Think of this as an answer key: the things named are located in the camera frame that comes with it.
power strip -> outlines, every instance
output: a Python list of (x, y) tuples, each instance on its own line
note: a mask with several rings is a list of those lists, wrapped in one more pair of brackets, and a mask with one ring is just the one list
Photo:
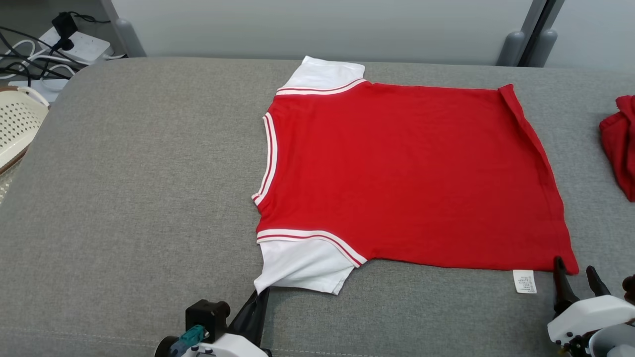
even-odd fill
[[(86, 62), (87, 64), (95, 64), (97, 62), (105, 61), (108, 56), (112, 56), (114, 54), (114, 50), (112, 49), (110, 43), (108, 41), (104, 41), (103, 39), (89, 36), (81, 32), (75, 32), (69, 39), (75, 46), (68, 51), (60, 49), (60, 52), (76, 61)], [(50, 30), (40, 36), (40, 40), (53, 46), (60, 40), (60, 35), (57, 34), (54, 27), (51, 27)], [(49, 49), (41, 43), (40, 47), (42, 47), (43, 50)]]

white wall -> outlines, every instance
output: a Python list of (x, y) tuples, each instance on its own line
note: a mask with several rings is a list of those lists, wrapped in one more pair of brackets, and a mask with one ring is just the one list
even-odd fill
[(635, 1), (565, 0), (545, 67), (635, 73)]
[(495, 64), (531, 0), (112, 0), (148, 56)]

robotic arm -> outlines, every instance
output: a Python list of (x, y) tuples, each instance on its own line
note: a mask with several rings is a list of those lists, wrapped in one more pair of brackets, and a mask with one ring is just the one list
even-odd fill
[(547, 324), (549, 338), (573, 357), (635, 357), (635, 276), (622, 284), (626, 301), (611, 295), (592, 266), (587, 278), (595, 297), (580, 300), (562, 258), (555, 258), (556, 315)]
[(185, 310), (187, 331), (165, 337), (154, 357), (271, 357), (260, 348), (268, 300), (269, 288), (260, 295), (253, 292), (229, 326), (226, 302), (200, 300)]

gray fabric surface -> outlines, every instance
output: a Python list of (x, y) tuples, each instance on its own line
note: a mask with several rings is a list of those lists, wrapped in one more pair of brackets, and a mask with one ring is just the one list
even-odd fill
[[(236, 312), (262, 264), (250, 200), (265, 166), (261, 117), (298, 64), (155, 58), (81, 71), (0, 205), (0, 356), (152, 356), (195, 301), (226, 300)], [(598, 123), (616, 97), (635, 93), (635, 76), (374, 63), (366, 78), (514, 83), (580, 267), (595, 265), (623, 295), (635, 273), (635, 205), (613, 178)], [(280, 357), (555, 356), (551, 275), (536, 279), (538, 294), (521, 295), (508, 271), (371, 261), (339, 296), (274, 289), (263, 346)], [(592, 296), (584, 273), (570, 281)]]

t-shirt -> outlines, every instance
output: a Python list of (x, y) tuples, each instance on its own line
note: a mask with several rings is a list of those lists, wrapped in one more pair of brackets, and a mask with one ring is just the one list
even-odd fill
[(258, 291), (337, 294), (370, 259), (551, 271), (560, 255), (578, 273), (551, 167), (511, 84), (400, 86), (363, 74), (306, 57), (264, 116)]

